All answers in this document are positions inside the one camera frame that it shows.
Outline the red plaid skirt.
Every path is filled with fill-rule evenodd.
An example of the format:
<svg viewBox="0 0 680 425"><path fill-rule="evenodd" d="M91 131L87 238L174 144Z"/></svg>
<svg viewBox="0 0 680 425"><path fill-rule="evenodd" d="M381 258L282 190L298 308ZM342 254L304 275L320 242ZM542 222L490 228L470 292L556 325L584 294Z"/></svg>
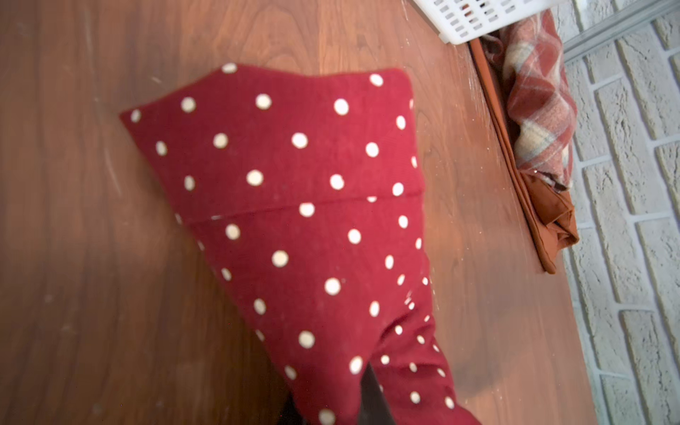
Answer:
<svg viewBox="0 0 680 425"><path fill-rule="evenodd" d="M506 114L517 125L518 168L555 191L572 186L577 105L566 76L563 44L549 10L482 37L485 57L499 72Z"/></svg>

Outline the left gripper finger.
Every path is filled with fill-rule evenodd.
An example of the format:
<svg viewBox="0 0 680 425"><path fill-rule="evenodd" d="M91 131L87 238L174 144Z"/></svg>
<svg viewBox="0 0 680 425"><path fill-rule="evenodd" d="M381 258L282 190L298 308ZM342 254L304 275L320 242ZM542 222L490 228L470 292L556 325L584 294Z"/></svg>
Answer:
<svg viewBox="0 0 680 425"><path fill-rule="evenodd" d="M280 414L278 425L308 425L295 406L290 395ZM361 379L361 408L358 417L359 425L382 424L395 425L396 421L371 366L368 366Z"/></svg>

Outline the red polka dot skirt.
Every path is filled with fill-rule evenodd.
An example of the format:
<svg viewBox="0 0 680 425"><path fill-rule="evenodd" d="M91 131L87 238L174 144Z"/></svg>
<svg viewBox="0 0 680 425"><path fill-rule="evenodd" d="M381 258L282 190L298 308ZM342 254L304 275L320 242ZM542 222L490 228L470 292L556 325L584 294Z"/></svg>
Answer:
<svg viewBox="0 0 680 425"><path fill-rule="evenodd" d="M473 424L435 337L414 92L398 69L228 63L120 115L311 424Z"/></svg>

